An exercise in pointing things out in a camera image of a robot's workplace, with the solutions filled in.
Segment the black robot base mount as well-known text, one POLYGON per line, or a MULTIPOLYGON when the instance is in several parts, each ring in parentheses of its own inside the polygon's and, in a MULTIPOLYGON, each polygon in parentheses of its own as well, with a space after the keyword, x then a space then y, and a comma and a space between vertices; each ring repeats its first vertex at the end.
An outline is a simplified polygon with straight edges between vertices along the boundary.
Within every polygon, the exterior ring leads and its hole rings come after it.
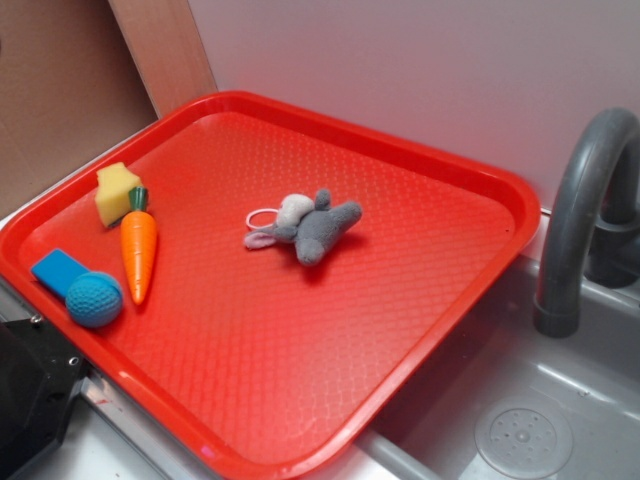
POLYGON ((64 442, 87 363, 50 322, 1 324, 1 477, 17 479, 64 442))

